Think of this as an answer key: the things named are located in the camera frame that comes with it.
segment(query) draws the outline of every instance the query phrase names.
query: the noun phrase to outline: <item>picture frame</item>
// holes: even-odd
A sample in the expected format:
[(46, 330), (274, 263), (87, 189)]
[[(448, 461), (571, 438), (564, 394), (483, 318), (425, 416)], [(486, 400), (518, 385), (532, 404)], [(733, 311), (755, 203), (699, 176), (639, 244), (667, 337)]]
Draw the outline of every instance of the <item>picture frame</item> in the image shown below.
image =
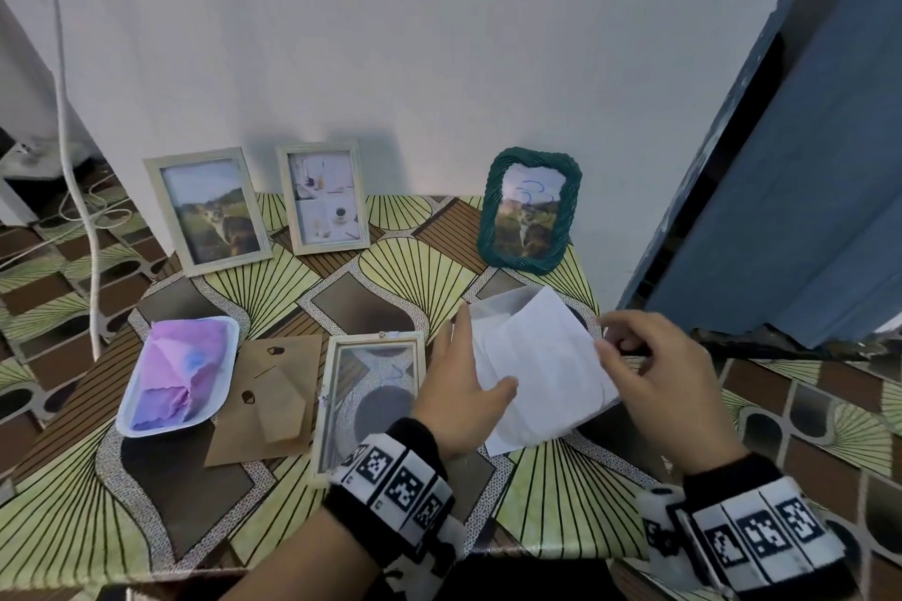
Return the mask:
[(185, 276), (272, 258), (240, 147), (143, 162)]
[(370, 246), (356, 141), (285, 145), (277, 149), (277, 155), (295, 254)]
[(367, 435), (385, 432), (394, 420), (410, 415), (407, 405), (412, 406), (425, 377), (426, 336), (421, 331), (329, 338), (309, 484), (328, 486), (329, 471)]
[(489, 169), (479, 238), (482, 259), (540, 276), (564, 258), (583, 174), (574, 159), (509, 147)]

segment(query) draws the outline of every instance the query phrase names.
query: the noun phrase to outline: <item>green twisted picture frame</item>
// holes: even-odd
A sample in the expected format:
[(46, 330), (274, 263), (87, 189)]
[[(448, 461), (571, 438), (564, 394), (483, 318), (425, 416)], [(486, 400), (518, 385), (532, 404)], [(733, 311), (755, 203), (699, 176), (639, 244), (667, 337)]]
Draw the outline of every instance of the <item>green twisted picture frame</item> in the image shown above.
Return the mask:
[[(498, 207), (502, 203), (502, 182), (504, 173), (515, 163), (527, 167), (547, 166), (564, 174), (564, 185), (561, 186), (558, 216), (551, 229), (549, 249), (541, 257), (515, 256), (502, 254), (495, 248), (495, 219)], [(482, 216), (479, 222), (479, 239), (476, 246), (486, 264), (490, 266), (506, 266), (542, 276), (555, 269), (567, 252), (570, 238), (570, 224), (576, 212), (576, 197), (579, 194), (579, 183), (583, 173), (579, 165), (569, 154), (542, 153), (524, 147), (509, 147), (498, 153), (489, 168), (489, 178), (485, 184), (485, 198), (482, 201)]]

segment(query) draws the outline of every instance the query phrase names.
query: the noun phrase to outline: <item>wristband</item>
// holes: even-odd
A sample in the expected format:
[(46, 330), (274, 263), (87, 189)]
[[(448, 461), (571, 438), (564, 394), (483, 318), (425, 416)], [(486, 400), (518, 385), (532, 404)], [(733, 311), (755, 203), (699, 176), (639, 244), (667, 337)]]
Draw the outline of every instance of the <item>wristband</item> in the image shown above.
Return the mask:
[(792, 478), (697, 510), (679, 487), (661, 485), (639, 495), (638, 510), (651, 571), (673, 588), (709, 585), (742, 599), (788, 597), (825, 580), (836, 597), (854, 590), (840, 539)]
[(431, 433), (411, 419), (392, 425), (389, 433), (370, 435), (332, 471), (323, 501), (383, 568), (401, 554), (422, 561), (454, 505)]

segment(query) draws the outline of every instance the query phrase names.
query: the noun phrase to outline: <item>pink tissue paper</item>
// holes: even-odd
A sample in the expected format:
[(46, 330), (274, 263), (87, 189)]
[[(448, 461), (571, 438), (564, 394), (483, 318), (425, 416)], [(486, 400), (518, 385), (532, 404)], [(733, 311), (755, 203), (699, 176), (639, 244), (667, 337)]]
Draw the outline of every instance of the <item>pink tissue paper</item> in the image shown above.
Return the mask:
[(141, 361), (133, 430), (180, 424), (207, 402), (226, 354), (227, 334), (221, 321), (160, 321), (152, 325)]

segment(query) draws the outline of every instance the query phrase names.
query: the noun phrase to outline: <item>white paper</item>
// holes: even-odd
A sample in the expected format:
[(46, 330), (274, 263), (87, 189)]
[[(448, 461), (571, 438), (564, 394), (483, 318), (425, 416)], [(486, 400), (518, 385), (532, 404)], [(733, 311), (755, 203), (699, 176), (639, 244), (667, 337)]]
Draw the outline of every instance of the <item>white paper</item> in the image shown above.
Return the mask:
[[(499, 312), (504, 307), (516, 311), (508, 317)], [(560, 437), (616, 401), (592, 336), (551, 288), (496, 295), (472, 311), (480, 386), (489, 389), (507, 376), (520, 382), (485, 443), (490, 456)]]

